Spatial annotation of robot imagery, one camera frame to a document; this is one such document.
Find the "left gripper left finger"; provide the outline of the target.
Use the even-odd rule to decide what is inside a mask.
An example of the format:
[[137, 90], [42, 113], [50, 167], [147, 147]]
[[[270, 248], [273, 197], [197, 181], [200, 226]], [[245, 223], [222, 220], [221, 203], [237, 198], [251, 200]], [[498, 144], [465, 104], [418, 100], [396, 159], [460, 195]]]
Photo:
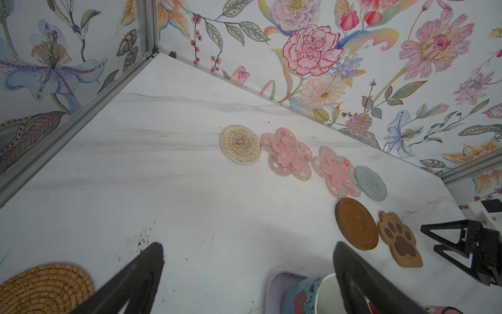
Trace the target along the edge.
[[73, 313], [150, 313], [164, 266], [163, 246], [151, 243]]

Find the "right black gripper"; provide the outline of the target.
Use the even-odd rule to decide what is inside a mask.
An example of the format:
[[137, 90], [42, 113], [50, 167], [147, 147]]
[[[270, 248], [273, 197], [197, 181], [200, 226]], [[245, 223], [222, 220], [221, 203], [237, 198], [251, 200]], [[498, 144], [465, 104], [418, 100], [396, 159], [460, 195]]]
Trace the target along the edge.
[[[501, 234], [480, 222], [462, 220], [422, 225], [421, 233], [435, 241], [433, 250], [483, 285], [501, 286]], [[470, 251], [470, 267], [448, 254]]]

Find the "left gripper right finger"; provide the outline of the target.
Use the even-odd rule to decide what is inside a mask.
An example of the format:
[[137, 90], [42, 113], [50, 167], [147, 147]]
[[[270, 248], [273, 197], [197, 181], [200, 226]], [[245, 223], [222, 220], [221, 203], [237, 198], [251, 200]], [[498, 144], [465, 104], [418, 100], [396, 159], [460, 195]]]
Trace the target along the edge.
[[347, 313], [425, 313], [346, 243], [338, 242], [333, 266]]

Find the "brown paw cork coaster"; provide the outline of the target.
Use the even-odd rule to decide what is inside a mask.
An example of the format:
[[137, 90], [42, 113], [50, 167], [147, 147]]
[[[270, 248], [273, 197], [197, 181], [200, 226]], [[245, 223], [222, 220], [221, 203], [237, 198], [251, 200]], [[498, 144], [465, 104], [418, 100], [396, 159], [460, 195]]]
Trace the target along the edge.
[[402, 268], [422, 268], [423, 260], [417, 250], [417, 240], [411, 229], [394, 213], [379, 212], [379, 235], [387, 244], [396, 263]]

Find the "brown round wooden coaster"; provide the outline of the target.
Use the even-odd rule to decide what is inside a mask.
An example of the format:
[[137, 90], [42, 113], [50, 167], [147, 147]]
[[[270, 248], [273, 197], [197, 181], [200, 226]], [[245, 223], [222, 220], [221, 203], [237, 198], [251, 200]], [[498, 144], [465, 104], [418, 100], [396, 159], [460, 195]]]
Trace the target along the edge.
[[379, 234], [375, 220], [366, 207], [352, 198], [343, 198], [335, 207], [337, 225], [353, 247], [370, 251], [376, 248]]

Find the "woven rattan round coaster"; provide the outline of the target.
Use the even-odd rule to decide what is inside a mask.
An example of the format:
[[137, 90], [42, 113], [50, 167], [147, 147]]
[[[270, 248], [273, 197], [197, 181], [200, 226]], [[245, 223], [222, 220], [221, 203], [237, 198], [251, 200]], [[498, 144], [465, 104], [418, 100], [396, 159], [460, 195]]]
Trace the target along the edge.
[[94, 293], [94, 282], [84, 268], [42, 264], [1, 284], [1, 313], [70, 313]]

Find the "grey blue woven coaster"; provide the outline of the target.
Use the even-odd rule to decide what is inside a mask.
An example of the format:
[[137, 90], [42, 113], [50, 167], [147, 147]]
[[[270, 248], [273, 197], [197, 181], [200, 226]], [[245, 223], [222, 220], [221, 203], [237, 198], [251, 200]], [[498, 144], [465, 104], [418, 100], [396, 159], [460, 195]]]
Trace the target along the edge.
[[361, 190], [372, 200], [384, 201], [388, 195], [386, 185], [380, 175], [367, 166], [356, 166], [354, 176]]

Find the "pink flower coaster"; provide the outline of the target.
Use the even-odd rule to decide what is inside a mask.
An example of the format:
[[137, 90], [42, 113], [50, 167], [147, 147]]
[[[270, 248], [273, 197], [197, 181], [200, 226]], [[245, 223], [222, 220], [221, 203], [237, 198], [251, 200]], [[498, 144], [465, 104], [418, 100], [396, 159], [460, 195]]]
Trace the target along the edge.
[[362, 189], [355, 178], [355, 166], [329, 147], [319, 148], [318, 156], [312, 159], [312, 167], [325, 180], [330, 194], [337, 199], [359, 197]]
[[269, 153], [269, 165], [277, 175], [293, 175], [301, 181], [312, 177], [312, 150], [298, 141], [289, 129], [279, 128], [275, 133], [265, 133], [261, 136], [261, 145]]

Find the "multicolour embroidered round coaster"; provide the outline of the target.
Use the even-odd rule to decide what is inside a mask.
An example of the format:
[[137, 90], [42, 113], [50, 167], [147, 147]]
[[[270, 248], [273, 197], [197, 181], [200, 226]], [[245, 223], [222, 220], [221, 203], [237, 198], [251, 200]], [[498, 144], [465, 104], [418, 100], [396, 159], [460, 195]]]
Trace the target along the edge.
[[222, 152], [241, 165], [252, 165], [261, 157], [261, 141], [249, 128], [232, 125], [225, 128], [219, 138]]

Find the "blue mug white inside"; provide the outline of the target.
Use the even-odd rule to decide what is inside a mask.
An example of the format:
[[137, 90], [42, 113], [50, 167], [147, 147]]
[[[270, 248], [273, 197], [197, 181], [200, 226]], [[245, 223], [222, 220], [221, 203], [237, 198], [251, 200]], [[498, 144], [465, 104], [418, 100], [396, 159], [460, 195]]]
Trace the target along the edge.
[[280, 313], [346, 313], [336, 274], [323, 273], [295, 283], [285, 291]]

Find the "pink tall mug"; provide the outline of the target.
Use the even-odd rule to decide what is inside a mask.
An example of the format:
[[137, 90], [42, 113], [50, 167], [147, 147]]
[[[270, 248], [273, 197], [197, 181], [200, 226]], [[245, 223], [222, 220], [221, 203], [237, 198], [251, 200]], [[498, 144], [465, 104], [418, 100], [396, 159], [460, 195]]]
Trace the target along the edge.
[[422, 306], [429, 314], [463, 314], [462, 311], [451, 306]]

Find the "lavender serving tray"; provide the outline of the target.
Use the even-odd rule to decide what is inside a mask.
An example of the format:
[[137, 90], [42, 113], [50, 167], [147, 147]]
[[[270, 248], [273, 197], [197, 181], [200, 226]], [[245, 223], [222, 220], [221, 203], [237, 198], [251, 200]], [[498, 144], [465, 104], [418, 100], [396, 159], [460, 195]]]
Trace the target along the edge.
[[272, 273], [265, 285], [263, 313], [280, 313], [282, 297], [285, 292], [305, 279], [307, 276], [289, 271]]

